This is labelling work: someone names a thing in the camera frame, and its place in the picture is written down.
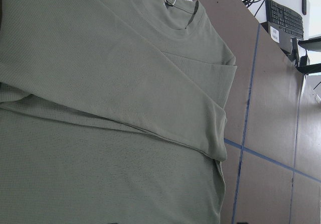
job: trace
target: ribbed crew neckline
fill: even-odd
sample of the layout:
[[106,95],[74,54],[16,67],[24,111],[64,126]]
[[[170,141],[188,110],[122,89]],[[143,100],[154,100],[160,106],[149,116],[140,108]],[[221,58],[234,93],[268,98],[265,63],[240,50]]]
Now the ribbed crew neckline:
[[[166,23],[160,20],[162,17],[161,12],[156,17],[153,14],[149,14],[148,4],[144,4],[144,0],[130,0],[133,4],[133,7],[137,13],[142,16],[152,27],[160,31],[163,35],[166,35],[169,38],[175,39],[184,39],[187,38],[192,32],[195,31],[198,24],[204,19],[205,9],[199,1],[186,1],[186,0],[176,0],[174,7],[181,9],[190,14],[195,14],[194,18],[189,22],[185,29],[173,29],[168,26]],[[167,0],[169,3],[173,4],[175,0]]]

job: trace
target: blue tape line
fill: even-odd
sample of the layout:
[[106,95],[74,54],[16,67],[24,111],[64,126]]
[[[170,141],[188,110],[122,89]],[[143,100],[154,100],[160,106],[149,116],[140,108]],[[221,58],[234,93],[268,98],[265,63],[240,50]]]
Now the blue tape line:
[[229,145],[231,145],[231,146],[234,146],[234,147],[236,147],[236,148],[238,148],[238,149],[241,149],[241,148],[242,148],[241,145],[236,144],[235,142],[230,141],[230,140],[228,140],[228,139],[224,139],[224,142],[225,142],[226,144],[229,144]]
[[313,177],[313,176],[304,174],[304,173],[301,172],[301,171],[294,170],[294,172],[297,173],[297,174],[303,175],[303,176],[305,176],[306,178],[309,178],[309,179],[311,179],[311,180],[314,180],[314,181],[316,181],[316,182],[318,182],[318,183],[321,183],[321,180],[319,180],[319,179],[317,179],[317,178],[315,178],[315,177]]
[[260,154],[260,153],[257,153],[256,151],[250,150],[250,149],[248,149],[248,148],[244,148],[244,151],[245,151],[245,152],[248,152],[248,153],[250,153],[250,154],[252,154],[252,155],[255,155],[255,156],[257,156],[257,157],[260,157],[260,158],[262,158],[262,159],[264,159],[264,160],[267,160],[267,161],[269,161],[269,162],[272,162],[273,164],[276,164],[276,165],[278,165],[278,166],[281,166],[281,167],[283,167],[283,168],[285,168],[285,169],[288,169],[288,170],[293,171],[293,168],[292,168],[292,167],[287,166],[287,165],[284,165],[284,164],[282,164],[281,162],[278,162],[278,161],[273,160],[273,159],[271,159],[271,158],[269,158],[269,157],[267,157],[267,156],[265,156],[265,155],[262,155],[262,154]]
[[244,121],[243,137],[242,137],[242,146],[241,146],[241,153],[240,153],[240,161],[239,161],[239,168],[238,168],[238,172],[237,172],[236,189],[235,189],[235,196],[234,196],[234,203],[233,203],[232,224],[234,224],[234,220],[235,220],[236,203],[237,203],[237,197],[238,197],[238,194],[239,194],[241,166],[242,166],[243,150],[244,150],[244,141],[245,141],[246,128],[247,128],[247,117],[248,117],[249,108],[250,108],[252,82],[253,82],[254,66],[255,66],[255,60],[256,60],[257,44],[258,44],[258,38],[259,38],[259,33],[260,33],[260,26],[261,25],[258,24],[257,33],[256,33],[256,41],[255,41],[254,56],[253,56],[253,63],[252,63],[252,69],[251,69],[251,76],[250,76],[249,94],[248,94],[248,100],[247,100],[247,105],[246,105],[246,113],[245,113],[245,121]]

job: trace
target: computer keyboard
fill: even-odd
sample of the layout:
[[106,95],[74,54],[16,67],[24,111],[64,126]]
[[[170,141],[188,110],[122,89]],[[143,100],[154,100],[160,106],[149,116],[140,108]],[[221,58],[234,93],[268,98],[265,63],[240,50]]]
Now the computer keyboard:
[[265,7],[268,22],[278,24],[284,32],[303,39],[303,21],[300,14],[272,0],[265,0]]

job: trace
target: black keyboard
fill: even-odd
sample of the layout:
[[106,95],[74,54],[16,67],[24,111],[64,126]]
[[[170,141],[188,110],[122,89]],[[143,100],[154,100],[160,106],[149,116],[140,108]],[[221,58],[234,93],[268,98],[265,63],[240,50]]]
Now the black keyboard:
[[303,39],[303,21],[300,14],[272,0],[265,0],[265,7],[268,22],[278,24],[284,32]]

